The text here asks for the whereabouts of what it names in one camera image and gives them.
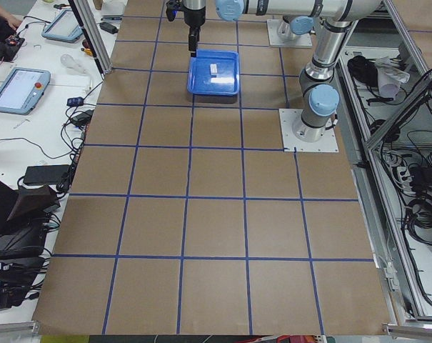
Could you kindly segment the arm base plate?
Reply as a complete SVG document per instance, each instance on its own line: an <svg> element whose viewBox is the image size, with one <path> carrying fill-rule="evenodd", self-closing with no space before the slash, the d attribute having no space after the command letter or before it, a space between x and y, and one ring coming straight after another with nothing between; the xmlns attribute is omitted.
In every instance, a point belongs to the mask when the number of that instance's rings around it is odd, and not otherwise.
<svg viewBox="0 0 432 343"><path fill-rule="evenodd" d="M311 35L298 35L292 32L289 23L283 19L268 19L269 45L278 48L310 49L312 47Z"/></svg>
<svg viewBox="0 0 432 343"><path fill-rule="evenodd" d="M321 128L302 122L302 109L279 109L283 150L289 152L337 153L338 144L331 120Z"/></svg>

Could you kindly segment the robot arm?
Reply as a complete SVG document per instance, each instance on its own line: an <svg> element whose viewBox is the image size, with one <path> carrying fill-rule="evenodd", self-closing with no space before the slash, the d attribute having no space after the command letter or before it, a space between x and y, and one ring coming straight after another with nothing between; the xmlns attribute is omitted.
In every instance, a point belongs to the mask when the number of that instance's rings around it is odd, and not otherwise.
<svg viewBox="0 0 432 343"><path fill-rule="evenodd" d="M216 1L218 16L236 21L244 14L280 15L273 20L278 46L298 46L302 38L316 30L317 45L312 59L300 74L304 108L292 124L293 134L301 141L314 143L327 130L328 119L336 114L338 92L329 85L336 62L353 25L379 6L379 1Z"/></svg>
<svg viewBox="0 0 432 343"><path fill-rule="evenodd" d="M206 21L206 1L170 0L166 2L166 17L172 22L176 14L182 12L184 21L189 27L188 46L191 57L197 56L201 27Z"/></svg>

